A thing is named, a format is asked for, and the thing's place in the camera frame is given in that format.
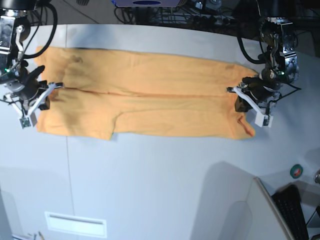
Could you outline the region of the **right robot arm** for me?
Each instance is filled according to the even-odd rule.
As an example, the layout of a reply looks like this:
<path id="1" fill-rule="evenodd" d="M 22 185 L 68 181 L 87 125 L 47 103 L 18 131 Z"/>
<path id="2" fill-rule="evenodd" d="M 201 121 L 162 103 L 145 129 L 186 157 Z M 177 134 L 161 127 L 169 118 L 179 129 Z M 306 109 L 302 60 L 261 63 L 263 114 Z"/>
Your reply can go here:
<path id="1" fill-rule="evenodd" d="M 34 38 L 28 13 L 37 9 L 49 9 L 53 16 L 53 26 L 46 44 L 36 53 L 27 54 L 28 46 L 23 42 Z M 12 106 L 18 114 L 21 128 L 37 124 L 36 110 L 49 110 L 49 95 L 62 88 L 61 82 L 38 81 L 45 66 L 40 65 L 28 71 L 28 59 L 40 57 L 50 46 L 58 26 L 58 13 L 49 0 L 2 0 L 0 2 L 0 83 L 9 93 L 1 102 Z"/>

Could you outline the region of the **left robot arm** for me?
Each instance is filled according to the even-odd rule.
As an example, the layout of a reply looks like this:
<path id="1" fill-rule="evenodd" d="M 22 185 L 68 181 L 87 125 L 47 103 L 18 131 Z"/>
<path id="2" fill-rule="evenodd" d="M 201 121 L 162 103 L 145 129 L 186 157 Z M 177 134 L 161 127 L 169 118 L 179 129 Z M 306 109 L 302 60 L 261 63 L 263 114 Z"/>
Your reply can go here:
<path id="1" fill-rule="evenodd" d="M 298 92 L 301 88 L 294 83 L 299 78 L 296 47 L 296 30 L 310 32 L 319 27 L 319 16 L 298 15 L 299 9 L 319 7 L 313 0 L 241 0 L 231 16 L 237 21 L 236 38 L 243 56 L 252 64 L 263 65 L 259 74 L 244 77 L 236 86 L 226 88 L 237 95 L 235 111 L 255 111 L 254 123 L 259 127 L 270 127 L 272 109 L 276 104 Z M 244 27 L 255 27 L 260 55 L 249 56 L 243 43 Z"/>

